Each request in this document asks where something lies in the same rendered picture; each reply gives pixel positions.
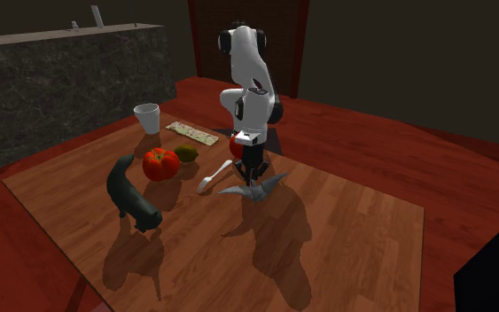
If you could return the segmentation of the dark red door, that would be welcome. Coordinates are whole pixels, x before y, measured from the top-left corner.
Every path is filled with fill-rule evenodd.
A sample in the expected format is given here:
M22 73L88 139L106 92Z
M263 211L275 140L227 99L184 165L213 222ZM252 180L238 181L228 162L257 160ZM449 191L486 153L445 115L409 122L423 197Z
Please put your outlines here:
M265 61L279 94L296 98L310 0L188 0L197 73L231 82L230 57L218 37L237 20L267 36Z

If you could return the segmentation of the white cup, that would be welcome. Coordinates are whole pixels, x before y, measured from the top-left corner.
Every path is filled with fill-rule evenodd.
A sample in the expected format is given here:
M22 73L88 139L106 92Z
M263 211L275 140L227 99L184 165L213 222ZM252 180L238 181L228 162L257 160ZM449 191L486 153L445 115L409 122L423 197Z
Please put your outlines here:
M137 105L133 111L147 134L154 135L160 132L160 108L157 104Z

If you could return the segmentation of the green lime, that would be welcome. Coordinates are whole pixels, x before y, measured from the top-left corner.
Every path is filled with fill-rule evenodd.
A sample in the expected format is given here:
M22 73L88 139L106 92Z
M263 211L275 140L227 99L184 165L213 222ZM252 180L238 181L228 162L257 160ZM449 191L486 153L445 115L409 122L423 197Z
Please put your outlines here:
M178 145L174 149L174 153L183 163L193 162L199 156L197 149L189 144Z

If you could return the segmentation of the wooden table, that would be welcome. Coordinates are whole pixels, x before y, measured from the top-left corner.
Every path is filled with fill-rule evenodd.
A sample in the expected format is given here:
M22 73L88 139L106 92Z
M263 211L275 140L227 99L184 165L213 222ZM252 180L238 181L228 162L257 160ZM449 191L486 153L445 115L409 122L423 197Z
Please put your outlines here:
M141 154L185 137L148 136L137 124L4 180L112 312L419 312L424 209L311 167L328 136L314 121L277 126L283 147L269 174L287 173L262 202L218 194L241 182L220 138L167 181L143 173ZM140 232L106 190L121 156L126 177L161 211Z

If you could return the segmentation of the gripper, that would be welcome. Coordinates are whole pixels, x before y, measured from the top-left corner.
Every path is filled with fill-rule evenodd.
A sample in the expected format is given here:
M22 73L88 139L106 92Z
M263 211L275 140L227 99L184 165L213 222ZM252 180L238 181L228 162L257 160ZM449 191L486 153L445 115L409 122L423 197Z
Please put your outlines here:
M244 146L242 160L235 163L235 168L245 180L246 185L252 184L252 173L254 181L257 182L269 167L269 163L263 159L263 153L264 144Z

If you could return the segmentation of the red ribbed tomato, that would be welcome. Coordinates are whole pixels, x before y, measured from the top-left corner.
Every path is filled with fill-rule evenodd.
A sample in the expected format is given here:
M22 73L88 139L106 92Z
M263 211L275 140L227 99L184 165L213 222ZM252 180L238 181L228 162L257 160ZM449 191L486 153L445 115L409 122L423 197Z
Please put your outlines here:
M152 148L143 157L142 168L145 176L154 182L171 179L180 167L177 155L162 148Z

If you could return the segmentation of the black box-shaped furniture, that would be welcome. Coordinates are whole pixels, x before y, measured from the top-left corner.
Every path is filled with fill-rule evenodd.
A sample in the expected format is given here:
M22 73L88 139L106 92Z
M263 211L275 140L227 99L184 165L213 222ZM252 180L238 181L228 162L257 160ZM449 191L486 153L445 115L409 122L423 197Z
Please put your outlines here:
M456 312L499 312L499 232L454 274Z

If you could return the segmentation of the black cat figure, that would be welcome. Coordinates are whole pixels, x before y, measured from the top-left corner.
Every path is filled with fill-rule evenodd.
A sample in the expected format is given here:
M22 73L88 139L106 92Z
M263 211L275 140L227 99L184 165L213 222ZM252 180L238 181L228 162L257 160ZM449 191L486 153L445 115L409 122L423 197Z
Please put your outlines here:
M119 209L120 218L131 215L136 220L135 228L140 232L154 230L160 226L162 214L126 177L126 171L133 160L133 154L117 159L106 179L106 190Z

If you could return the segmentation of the white fork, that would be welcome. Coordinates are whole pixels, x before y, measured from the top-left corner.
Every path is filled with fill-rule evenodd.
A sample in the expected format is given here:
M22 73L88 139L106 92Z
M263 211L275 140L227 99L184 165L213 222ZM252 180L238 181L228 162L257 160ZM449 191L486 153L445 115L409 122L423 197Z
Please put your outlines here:
M221 173L231 163L232 163L232 160L224 161L223 164L212 175L204 177L201 180L196 192L201 193L205 189L205 187L208 185L208 183L211 182L219 173Z

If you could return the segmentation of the dark marble counter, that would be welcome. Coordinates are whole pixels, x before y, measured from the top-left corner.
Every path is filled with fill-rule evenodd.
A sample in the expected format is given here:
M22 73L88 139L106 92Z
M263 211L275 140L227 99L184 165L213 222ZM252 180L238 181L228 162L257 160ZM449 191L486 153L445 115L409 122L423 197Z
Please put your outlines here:
M0 168L175 97L167 28L129 5L14 7L0 29Z

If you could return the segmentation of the red round fruit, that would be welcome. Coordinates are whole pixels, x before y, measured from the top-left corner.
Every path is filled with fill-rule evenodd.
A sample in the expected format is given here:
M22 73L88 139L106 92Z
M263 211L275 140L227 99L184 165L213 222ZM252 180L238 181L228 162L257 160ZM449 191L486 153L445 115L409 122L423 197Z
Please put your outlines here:
M244 146L236 142L236 136L230 138L230 152L236 159L243 158Z

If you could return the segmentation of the flat patterned bar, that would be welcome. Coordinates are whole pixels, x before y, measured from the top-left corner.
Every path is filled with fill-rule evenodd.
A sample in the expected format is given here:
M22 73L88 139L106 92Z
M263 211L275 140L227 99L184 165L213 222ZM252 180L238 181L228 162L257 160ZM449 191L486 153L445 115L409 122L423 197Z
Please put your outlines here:
M194 127L181 123L180 121L174 121L170 123L166 126L166 129L172 130L179 135L188 137L207 146L212 146L219 140L218 136L209 134L199 129L195 129Z

